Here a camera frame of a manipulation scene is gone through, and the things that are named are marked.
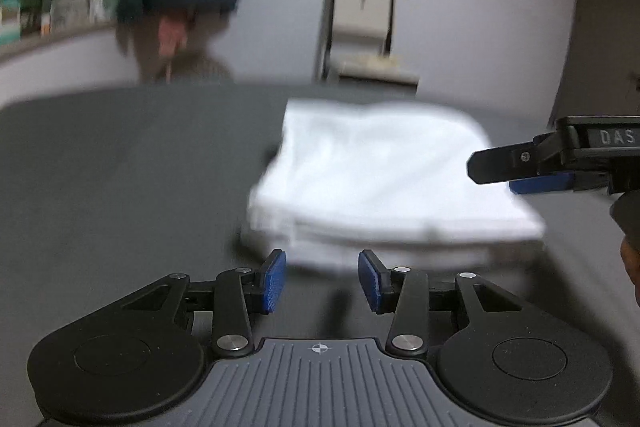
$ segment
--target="table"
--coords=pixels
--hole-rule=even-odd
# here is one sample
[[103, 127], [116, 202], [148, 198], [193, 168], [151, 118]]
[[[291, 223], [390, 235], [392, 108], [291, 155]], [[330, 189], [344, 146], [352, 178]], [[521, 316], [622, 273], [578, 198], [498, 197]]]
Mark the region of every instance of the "table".
[[[290, 97], [370, 89], [185, 83], [72, 94], [0, 112], [0, 425], [41, 419], [26, 376], [47, 333], [172, 272], [210, 280], [259, 260], [238, 243], [246, 197]], [[496, 145], [530, 123], [471, 113]], [[257, 337], [386, 337], [356, 280], [293, 273]]]

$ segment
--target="white towel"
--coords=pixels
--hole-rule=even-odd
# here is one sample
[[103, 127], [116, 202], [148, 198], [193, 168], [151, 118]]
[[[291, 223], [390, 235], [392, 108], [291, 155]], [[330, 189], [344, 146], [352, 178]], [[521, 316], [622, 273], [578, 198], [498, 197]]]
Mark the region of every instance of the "white towel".
[[506, 184], [468, 178], [469, 156], [491, 144], [459, 111], [290, 100], [282, 133], [251, 191], [248, 225], [267, 238], [265, 249], [286, 250], [288, 263], [355, 269], [358, 252], [375, 243], [415, 251], [543, 235], [543, 221]]

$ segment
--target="dark gray door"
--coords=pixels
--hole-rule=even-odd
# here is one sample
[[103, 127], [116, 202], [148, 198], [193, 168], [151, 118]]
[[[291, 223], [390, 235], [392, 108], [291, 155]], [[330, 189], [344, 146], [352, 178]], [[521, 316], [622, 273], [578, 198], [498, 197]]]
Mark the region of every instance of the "dark gray door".
[[640, 114], [640, 0], [576, 0], [552, 119]]

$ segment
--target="blue gripper pad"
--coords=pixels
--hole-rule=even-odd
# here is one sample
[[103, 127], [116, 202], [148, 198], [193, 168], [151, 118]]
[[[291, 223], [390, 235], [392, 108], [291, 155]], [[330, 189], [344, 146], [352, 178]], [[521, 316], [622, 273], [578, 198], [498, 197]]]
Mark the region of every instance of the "blue gripper pad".
[[282, 250], [273, 250], [260, 267], [264, 277], [264, 293], [262, 295], [262, 311], [271, 313], [276, 309], [278, 298], [282, 292], [287, 270], [287, 254]]
[[574, 186], [574, 175], [570, 172], [559, 172], [550, 176], [536, 176], [509, 182], [509, 188], [514, 194], [540, 194], [541, 192], [556, 192], [570, 190]]
[[382, 302], [380, 275], [363, 251], [358, 256], [358, 280], [369, 303], [369, 308], [372, 312], [377, 312]]

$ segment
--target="crosshair symbol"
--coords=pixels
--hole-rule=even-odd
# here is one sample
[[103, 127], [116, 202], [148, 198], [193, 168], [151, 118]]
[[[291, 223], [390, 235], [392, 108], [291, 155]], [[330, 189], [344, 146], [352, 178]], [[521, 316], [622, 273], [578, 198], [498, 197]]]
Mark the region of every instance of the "crosshair symbol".
[[314, 344], [312, 347], [309, 347], [309, 349], [318, 355], [322, 355], [327, 349], [331, 349], [331, 347], [325, 346], [324, 344]]

